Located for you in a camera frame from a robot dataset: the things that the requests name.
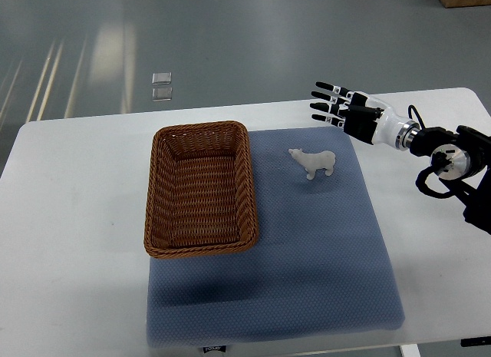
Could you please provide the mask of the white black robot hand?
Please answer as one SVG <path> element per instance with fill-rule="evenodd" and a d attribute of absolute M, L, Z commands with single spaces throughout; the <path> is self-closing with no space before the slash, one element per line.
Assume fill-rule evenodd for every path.
<path fill-rule="evenodd" d="M 311 93 L 311 118 L 342 129 L 347 135 L 366 144 L 386 144 L 397 150 L 409 148 L 409 136 L 420 124 L 401 117 L 394 108 L 363 91 L 318 81 Z"/>

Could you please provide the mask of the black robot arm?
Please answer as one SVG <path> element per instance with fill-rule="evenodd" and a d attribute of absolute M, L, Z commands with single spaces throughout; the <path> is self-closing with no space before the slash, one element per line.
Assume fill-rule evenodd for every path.
<path fill-rule="evenodd" d="M 490 232 L 490 137 L 460 125 L 455 132 L 425 127 L 417 109 L 408 107 L 419 127 L 410 129 L 402 145 L 417 157 L 429 157 L 429 167 L 419 172 L 417 189 L 437 199 L 456 197 L 464 220 Z"/>

